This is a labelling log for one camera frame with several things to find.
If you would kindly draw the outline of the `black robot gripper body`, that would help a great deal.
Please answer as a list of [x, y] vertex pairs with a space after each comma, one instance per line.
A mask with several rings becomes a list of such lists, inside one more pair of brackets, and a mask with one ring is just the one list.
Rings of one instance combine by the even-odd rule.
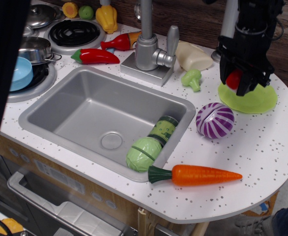
[[252, 28], [244, 24], [235, 24], [234, 38], [219, 36], [218, 52], [221, 59], [232, 62], [235, 69], [243, 73], [256, 74], [258, 84], [268, 86], [274, 67], [266, 57], [272, 38], [267, 35], [268, 25], [262, 24]]

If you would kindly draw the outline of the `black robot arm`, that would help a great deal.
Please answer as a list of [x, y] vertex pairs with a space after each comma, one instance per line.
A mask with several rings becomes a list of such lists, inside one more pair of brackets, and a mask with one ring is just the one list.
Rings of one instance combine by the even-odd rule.
[[284, 5], [283, 0], [227, 1], [212, 58], [220, 64], [221, 82], [237, 96], [269, 85], [274, 67], [266, 54], [279, 39], [274, 33]]

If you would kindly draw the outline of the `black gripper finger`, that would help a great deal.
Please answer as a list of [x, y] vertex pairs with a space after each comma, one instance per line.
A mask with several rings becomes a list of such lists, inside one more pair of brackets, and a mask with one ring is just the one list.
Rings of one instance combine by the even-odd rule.
[[227, 59], [220, 59], [220, 79], [225, 85], [227, 77], [235, 70], [235, 66]]
[[256, 74], [246, 71], [242, 74], [239, 86], [236, 91], [237, 96], [244, 96], [248, 92], [255, 89], [258, 84], [258, 78]]

